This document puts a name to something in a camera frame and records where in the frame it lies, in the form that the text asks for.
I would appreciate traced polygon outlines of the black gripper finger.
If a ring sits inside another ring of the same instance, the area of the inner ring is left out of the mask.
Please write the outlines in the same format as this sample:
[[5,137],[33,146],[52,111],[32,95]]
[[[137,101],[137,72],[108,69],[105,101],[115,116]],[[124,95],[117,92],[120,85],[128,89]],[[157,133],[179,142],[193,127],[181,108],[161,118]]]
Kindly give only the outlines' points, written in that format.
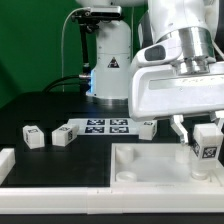
[[216,124],[219,129],[224,126],[224,110],[212,111],[210,113],[210,120]]
[[180,137],[180,142],[183,145],[189,143],[188,132],[183,126],[184,117],[182,115],[172,115],[170,118],[170,126],[175,133]]

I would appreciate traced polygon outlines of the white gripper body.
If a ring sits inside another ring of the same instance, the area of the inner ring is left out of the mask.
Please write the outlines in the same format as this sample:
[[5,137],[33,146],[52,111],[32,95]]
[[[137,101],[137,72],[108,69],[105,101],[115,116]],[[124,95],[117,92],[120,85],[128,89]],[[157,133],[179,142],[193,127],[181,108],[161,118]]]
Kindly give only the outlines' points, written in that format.
[[135,121],[224,110],[224,62],[208,74],[177,75],[171,65],[139,69],[131,79],[129,116]]

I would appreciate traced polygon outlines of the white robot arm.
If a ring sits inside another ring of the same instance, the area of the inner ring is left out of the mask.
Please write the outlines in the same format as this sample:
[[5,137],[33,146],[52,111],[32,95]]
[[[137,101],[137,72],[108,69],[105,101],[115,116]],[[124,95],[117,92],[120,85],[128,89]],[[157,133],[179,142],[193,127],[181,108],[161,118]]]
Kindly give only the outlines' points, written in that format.
[[224,110],[224,0],[76,0],[96,26],[87,96],[125,100],[135,121]]

